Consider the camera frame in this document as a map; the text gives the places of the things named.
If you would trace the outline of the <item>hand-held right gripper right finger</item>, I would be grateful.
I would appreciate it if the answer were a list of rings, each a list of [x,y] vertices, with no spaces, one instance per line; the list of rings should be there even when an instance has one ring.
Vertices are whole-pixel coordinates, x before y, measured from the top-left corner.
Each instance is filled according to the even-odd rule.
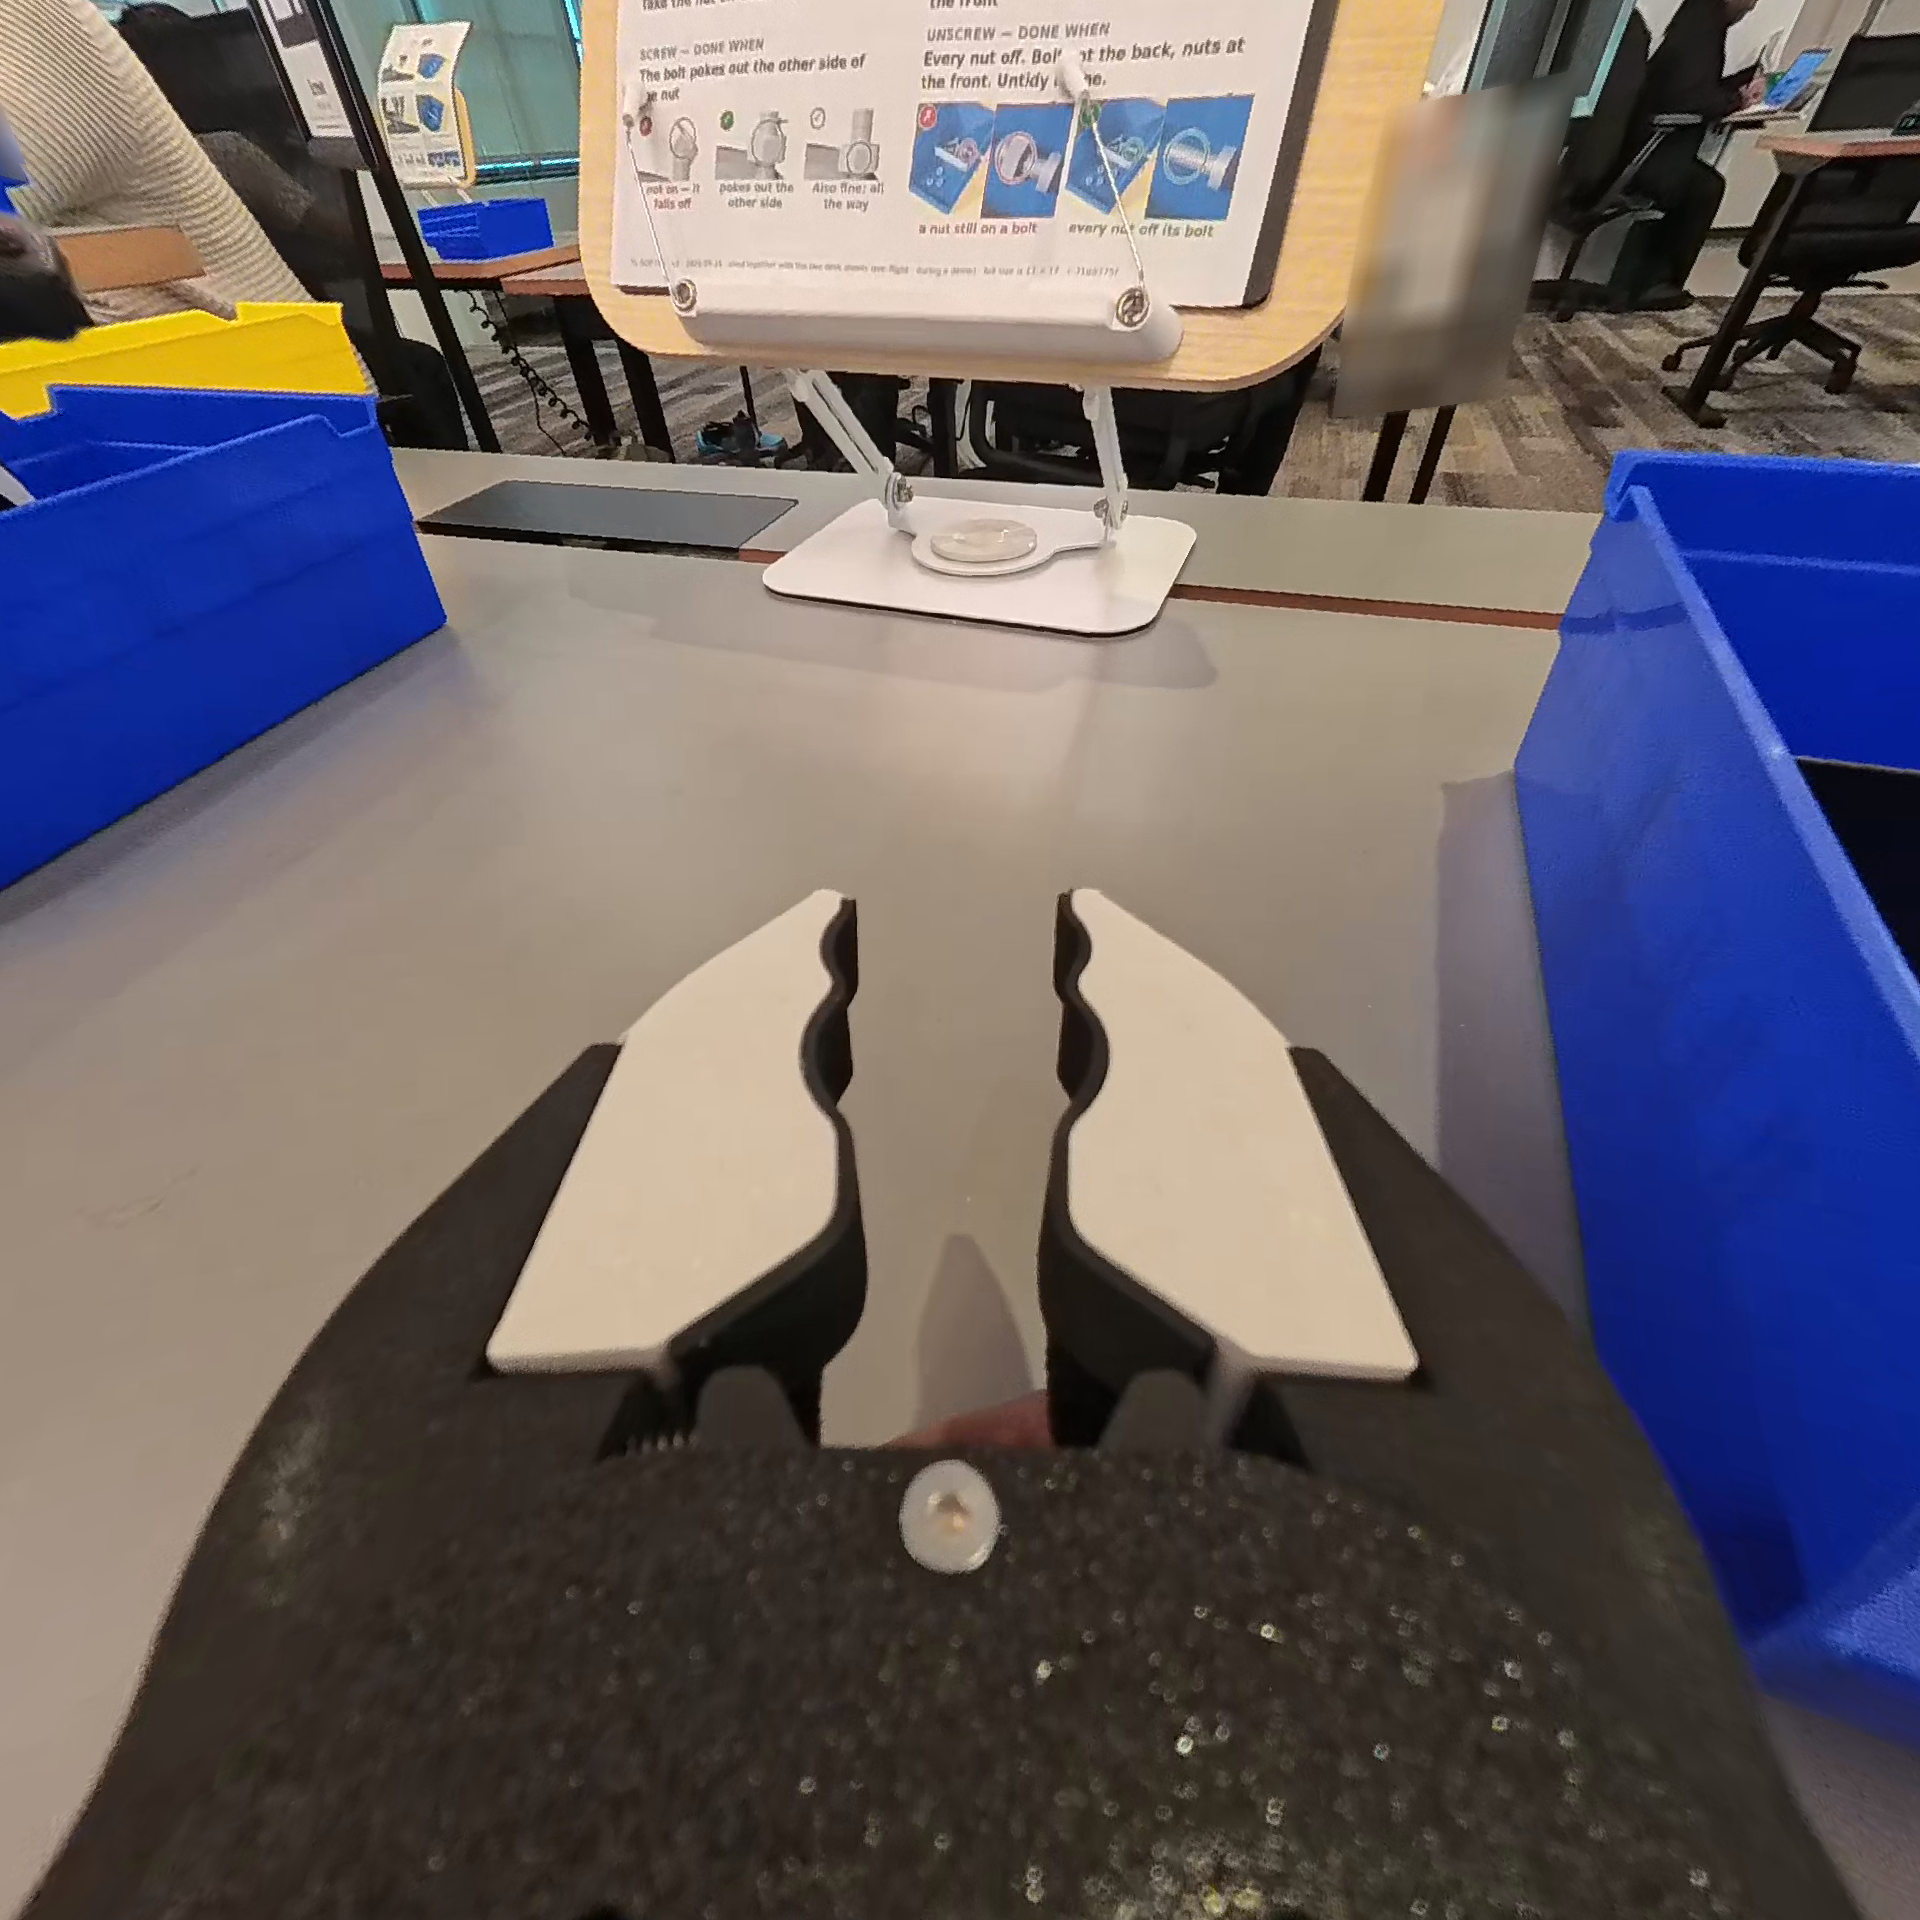
[[[1414,1385],[1416,1347],[1282,1031],[1091,887],[1057,896],[1050,939],[1053,1431],[1089,1442],[1147,1376],[1189,1388],[1213,1439],[1275,1381]]]

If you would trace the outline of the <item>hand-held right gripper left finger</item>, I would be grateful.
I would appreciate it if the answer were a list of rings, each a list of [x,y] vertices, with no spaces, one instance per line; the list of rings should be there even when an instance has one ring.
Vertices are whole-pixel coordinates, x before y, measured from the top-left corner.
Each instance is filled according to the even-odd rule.
[[[854,994],[856,903],[822,887],[637,1015],[486,1337],[494,1376],[623,1376],[683,1431],[741,1379],[821,1442],[869,1293]]]

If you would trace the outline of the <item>blue divided plastic bin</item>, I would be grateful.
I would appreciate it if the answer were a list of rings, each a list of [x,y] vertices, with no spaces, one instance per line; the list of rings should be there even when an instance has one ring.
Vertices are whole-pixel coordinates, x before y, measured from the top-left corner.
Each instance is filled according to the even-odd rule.
[[[1,420],[3,884],[446,625],[373,397],[49,400]]]
[[[1632,452],[1514,784],[1591,1330],[1763,1687],[1917,1740],[1917,469]]]

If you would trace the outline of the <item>yellow plastic bin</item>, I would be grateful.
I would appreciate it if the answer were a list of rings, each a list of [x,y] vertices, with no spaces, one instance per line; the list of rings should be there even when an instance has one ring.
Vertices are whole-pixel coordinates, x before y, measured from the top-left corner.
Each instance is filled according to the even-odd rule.
[[[41,417],[51,388],[362,395],[377,387],[336,305],[240,305],[86,328],[1,347],[1,412]]]

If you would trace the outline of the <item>wooden document stand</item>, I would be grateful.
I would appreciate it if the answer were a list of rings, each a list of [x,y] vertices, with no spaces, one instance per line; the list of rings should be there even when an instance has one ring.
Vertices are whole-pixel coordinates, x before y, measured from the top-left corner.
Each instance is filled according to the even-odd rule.
[[[405,188],[465,193],[475,184],[473,131],[459,87],[470,29],[464,18],[398,24],[384,41],[375,107]]]

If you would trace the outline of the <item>wood edged work table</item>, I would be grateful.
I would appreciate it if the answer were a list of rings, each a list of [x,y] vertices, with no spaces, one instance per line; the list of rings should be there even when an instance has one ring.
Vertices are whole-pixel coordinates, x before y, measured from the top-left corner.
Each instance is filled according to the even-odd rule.
[[[565,420],[593,452],[617,451],[617,418],[597,356],[589,290],[576,247],[544,247],[478,261],[426,261],[423,287],[469,303],[496,360],[526,388],[535,429],[552,451],[560,451],[555,420]],[[567,362],[568,388],[557,388],[520,347],[510,312],[515,300],[539,305],[549,315]]]

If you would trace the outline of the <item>black desk mat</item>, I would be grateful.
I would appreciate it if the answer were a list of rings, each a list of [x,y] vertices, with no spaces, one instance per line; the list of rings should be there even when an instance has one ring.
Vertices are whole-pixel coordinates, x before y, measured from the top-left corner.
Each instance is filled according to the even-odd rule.
[[[433,537],[733,557],[795,508],[789,497],[579,487],[510,477],[416,516]]]

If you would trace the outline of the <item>instruction board on white stand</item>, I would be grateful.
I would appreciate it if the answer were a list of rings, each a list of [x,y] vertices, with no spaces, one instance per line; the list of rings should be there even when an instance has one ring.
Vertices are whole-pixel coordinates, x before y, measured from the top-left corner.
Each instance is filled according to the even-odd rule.
[[[1178,308],[1143,284],[1056,298],[974,284],[935,312],[896,284],[803,280],[750,296],[744,281],[661,293],[615,284],[611,107],[617,4],[579,4],[579,218],[589,296],[623,346],[783,376],[866,495],[768,568],[768,592],[809,604],[990,621],[1073,637],[1147,628],[1194,544],[1152,515],[1120,464],[1115,391],[1229,393],[1294,368],[1346,305],[1358,226],[1390,123],[1424,93],[1442,4],[1335,4],[1275,277],[1242,308]],[[847,408],[839,372],[1067,387],[1083,395],[1099,483],[1072,505],[959,497],[905,477]]]

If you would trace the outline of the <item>printed instruction sheet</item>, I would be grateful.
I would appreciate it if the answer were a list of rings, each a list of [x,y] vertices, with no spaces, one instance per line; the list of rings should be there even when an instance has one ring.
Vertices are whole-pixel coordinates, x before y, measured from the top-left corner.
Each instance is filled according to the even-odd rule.
[[[1335,4],[615,7],[615,284],[1270,290]]]

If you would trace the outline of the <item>brown top table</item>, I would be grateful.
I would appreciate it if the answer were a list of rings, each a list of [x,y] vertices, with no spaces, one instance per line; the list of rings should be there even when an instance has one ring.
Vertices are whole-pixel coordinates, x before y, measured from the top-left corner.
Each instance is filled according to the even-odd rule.
[[[1712,337],[1679,343],[1663,371],[1679,371],[1702,349],[1687,387],[1666,395],[1699,427],[1721,427],[1712,403],[1749,364],[1775,360],[1790,346],[1829,364],[1823,391],[1853,385],[1861,343],[1817,317],[1822,300],[1839,288],[1880,288],[1886,272],[1917,261],[1917,139],[1914,136],[1766,136],[1778,178],[1738,247],[1744,277]]]

